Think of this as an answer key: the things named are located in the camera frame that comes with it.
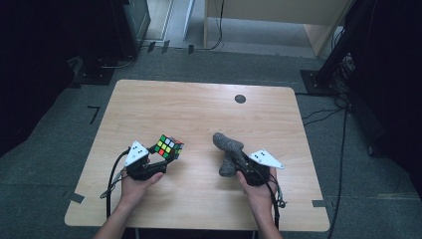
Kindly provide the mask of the white leaning board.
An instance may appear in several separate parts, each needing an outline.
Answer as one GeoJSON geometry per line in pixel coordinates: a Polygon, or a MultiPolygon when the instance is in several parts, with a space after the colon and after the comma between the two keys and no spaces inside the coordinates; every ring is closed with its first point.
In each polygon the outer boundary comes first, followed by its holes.
{"type": "Polygon", "coordinates": [[[183,41],[185,41],[187,37],[190,18],[193,12],[194,5],[195,5],[195,0],[189,0],[189,4],[188,4],[186,15],[185,15],[184,27],[183,27],[183,38],[182,38],[183,41]]]}

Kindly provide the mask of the dark curtain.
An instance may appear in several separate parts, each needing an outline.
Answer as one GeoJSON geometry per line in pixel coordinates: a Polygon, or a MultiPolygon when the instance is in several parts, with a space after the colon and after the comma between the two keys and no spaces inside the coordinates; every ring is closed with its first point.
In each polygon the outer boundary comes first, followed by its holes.
{"type": "Polygon", "coordinates": [[[422,0],[375,0],[353,34],[348,85],[375,116],[372,144],[422,199],[422,0]]]}
{"type": "Polygon", "coordinates": [[[53,0],[0,0],[0,157],[73,80],[66,43],[53,0]]]}

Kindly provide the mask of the light wooden desk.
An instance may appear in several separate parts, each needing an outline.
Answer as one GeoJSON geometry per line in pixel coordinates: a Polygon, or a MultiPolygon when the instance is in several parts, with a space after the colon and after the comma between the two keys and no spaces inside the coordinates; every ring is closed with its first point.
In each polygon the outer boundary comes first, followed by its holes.
{"type": "Polygon", "coordinates": [[[207,46],[208,19],[255,20],[303,24],[316,56],[343,21],[354,0],[205,0],[203,46],[207,46]]]}

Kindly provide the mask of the black angled tape mark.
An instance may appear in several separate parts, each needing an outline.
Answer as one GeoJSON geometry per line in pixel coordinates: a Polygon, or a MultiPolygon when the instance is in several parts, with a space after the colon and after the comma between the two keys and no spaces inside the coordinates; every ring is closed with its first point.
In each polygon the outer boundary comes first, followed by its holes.
{"type": "Polygon", "coordinates": [[[92,119],[90,120],[90,124],[93,124],[98,116],[98,113],[100,112],[101,107],[99,106],[87,106],[88,109],[94,110],[94,114],[92,116],[92,119]]]}

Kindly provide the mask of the black metal stand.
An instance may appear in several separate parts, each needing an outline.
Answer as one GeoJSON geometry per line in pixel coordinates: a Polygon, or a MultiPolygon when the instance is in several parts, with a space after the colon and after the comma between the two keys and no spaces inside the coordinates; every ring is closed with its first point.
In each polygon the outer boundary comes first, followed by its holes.
{"type": "Polygon", "coordinates": [[[338,96],[341,90],[336,86],[334,72],[345,58],[352,35],[361,25],[362,18],[373,0],[352,0],[343,18],[346,26],[331,53],[318,71],[300,70],[307,95],[338,96]]]}

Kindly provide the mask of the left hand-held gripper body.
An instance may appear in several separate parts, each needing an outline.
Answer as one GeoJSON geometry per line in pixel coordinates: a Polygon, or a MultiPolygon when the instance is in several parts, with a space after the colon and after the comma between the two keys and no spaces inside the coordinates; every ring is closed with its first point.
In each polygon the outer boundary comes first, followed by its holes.
{"type": "Polygon", "coordinates": [[[150,153],[148,152],[147,148],[135,140],[132,143],[128,156],[124,162],[127,175],[134,180],[144,181],[149,179],[157,172],[165,173],[167,167],[165,170],[154,170],[149,168],[149,156],[150,153]]]}

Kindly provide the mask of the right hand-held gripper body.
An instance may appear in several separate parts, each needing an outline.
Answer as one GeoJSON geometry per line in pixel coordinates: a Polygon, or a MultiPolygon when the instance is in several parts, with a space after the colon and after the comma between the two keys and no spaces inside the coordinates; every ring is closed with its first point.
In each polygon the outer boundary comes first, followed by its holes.
{"type": "Polygon", "coordinates": [[[240,170],[251,186],[261,186],[270,178],[270,169],[284,169],[285,167],[265,149],[250,154],[243,153],[244,161],[240,163],[240,170]]]}

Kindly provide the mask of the grey fluffy cloth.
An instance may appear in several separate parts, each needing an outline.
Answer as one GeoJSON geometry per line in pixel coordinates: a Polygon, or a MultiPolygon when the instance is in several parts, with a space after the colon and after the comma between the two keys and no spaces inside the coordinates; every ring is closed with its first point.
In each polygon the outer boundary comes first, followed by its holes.
{"type": "Polygon", "coordinates": [[[244,144],[238,140],[227,137],[221,132],[213,134],[213,143],[220,150],[224,151],[224,158],[219,168],[219,174],[223,177],[232,177],[239,170],[232,161],[232,152],[242,150],[244,144]]]}

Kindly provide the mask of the black equipment cabinet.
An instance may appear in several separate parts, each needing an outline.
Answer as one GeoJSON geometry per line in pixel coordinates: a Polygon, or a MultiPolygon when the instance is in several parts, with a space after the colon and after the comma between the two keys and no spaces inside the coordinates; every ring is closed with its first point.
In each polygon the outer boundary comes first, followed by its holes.
{"type": "Polygon", "coordinates": [[[78,85],[108,85],[138,55],[150,24],[146,0],[71,0],[73,36],[83,65],[78,85]]]}

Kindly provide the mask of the person's left hand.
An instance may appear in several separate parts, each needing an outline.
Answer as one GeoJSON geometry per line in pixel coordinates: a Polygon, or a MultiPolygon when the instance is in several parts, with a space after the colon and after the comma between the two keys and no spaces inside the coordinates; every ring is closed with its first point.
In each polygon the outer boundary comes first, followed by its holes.
{"type": "Polygon", "coordinates": [[[127,175],[126,170],[121,171],[121,196],[118,205],[133,210],[145,195],[147,189],[157,183],[163,176],[157,172],[144,181],[134,180],[127,175]]]}

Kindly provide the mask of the multicoloured puzzle cube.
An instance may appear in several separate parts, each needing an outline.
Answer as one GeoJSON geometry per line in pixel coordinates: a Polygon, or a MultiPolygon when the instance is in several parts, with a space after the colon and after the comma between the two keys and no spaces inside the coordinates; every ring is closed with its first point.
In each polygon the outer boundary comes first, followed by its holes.
{"type": "Polygon", "coordinates": [[[184,143],[172,136],[163,134],[156,145],[159,147],[159,151],[157,153],[164,159],[170,155],[174,155],[177,159],[183,149],[184,143]]]}

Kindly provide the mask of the person's right hand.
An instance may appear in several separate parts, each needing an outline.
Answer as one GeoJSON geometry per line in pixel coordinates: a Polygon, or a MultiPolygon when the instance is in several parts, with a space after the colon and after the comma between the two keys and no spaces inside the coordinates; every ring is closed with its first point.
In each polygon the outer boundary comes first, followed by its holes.
{"type": "Polygon", "coordinates": [[[252,212],[272,216],[273,194],[277,191],[277,184],[269,180],[261,186],[251,186],[241,171],[237,172],[237,178],[247,195],[252,212]]]}

